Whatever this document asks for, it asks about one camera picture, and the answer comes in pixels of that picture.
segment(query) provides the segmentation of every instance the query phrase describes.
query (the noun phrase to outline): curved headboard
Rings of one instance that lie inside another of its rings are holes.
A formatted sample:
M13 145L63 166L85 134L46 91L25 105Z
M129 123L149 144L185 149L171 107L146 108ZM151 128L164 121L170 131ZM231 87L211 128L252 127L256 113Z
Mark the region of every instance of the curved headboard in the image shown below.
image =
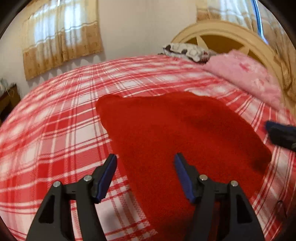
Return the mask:
M199 21L183 29L172 43L191 43L217 53L239 50L262 63L282 84L282 68L274 50L257 34L237 24L221 20Z

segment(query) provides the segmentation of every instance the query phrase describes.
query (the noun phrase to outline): silver screw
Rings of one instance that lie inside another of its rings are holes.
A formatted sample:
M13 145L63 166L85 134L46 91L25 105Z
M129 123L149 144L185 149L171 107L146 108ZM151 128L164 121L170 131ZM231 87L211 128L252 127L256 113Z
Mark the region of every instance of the silver screw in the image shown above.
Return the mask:
M233 187L237 187L239 185L239 183L236 180L231 181L230 184Z
M53 184L53 186L55 188L57 188L59 185L61 185L61 182L60 181L55 181L54 184Z
M207 175L205 175L205 174L201 174L201 175L200 175L200 180L202 180L202 181L206 181L206 180L207 180Z
M86 182L90 181L92 179L91 175L86 175L83 180L85 180Z

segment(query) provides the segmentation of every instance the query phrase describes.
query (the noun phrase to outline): red plaid bed sheet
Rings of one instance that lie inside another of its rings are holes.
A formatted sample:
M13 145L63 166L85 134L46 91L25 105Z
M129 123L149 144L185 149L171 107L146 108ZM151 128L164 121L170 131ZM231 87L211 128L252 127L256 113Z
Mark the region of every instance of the red plaid bed sheet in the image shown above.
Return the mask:
M96 100L191 91L218 98L241 115L273 153L264 184L251 203L266 240L279 231L276 202L289 209L295 192L295 154L273 146L266 120L294 124L288 111L276 112L224 79L186 60L142 56L85 66L39 85L13 110L0 129L0 216L18 240L25 240L43 197L55 180L76 182L112 153L110 139L95 111ZM96 205L107 240L143 240L156 233L119 168L106 199ZM82 240L75 203L76 240Z

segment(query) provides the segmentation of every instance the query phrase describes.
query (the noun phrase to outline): mattress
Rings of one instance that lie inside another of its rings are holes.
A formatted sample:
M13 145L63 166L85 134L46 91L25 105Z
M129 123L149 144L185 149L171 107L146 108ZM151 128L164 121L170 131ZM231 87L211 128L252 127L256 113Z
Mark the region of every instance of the mattress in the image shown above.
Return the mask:
M112 140L95 110L99 97L173 91L219 99L243 117L272 152L261 190L250 199L266 240L271 240L282 222L277 201L282 200L287 209L293 201L295 153L271 144L264 123L295 124L294 119L287 110L273 110L198 64L165 55L80 67L42 83L17 105L0 128L0 216L12 234L25 240L54 181L77 182L113 153ZM75 202L71 211L75 238L82 240ZM156 233L120 169L96 211L107 240L143 240Z

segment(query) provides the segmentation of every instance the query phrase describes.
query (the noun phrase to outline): red cloth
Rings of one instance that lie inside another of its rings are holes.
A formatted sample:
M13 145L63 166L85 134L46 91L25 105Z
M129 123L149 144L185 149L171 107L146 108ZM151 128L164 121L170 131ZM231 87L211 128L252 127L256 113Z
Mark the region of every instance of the red cloth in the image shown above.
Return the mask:
M173 165L177 152L214 181L237 180L249 198L262 185L269 149L219 100L189 92L105 95L96 111L157 240L183 240L193 217L194 206L185 198Z

